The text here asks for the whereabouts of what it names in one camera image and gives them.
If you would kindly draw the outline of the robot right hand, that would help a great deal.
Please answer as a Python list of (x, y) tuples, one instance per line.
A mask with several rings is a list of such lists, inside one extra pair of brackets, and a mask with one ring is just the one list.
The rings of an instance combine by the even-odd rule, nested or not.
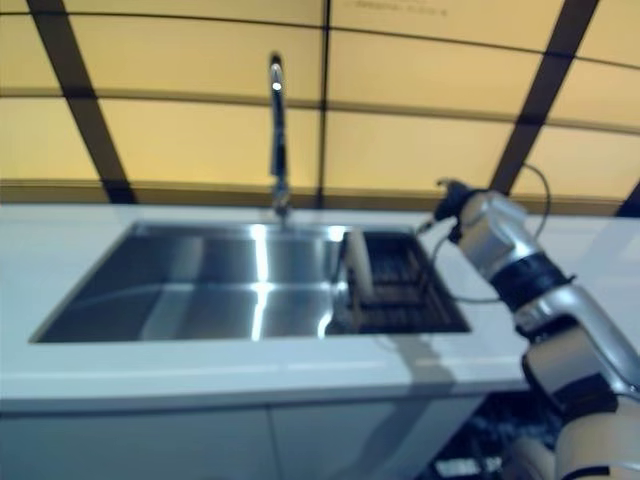
[(458, 216), (474, 192), (468, 184), (452, 178), (438, 179), (436, 185), (445, 189), (444, 196), (434, 210), (433, 217), (436, 221)]

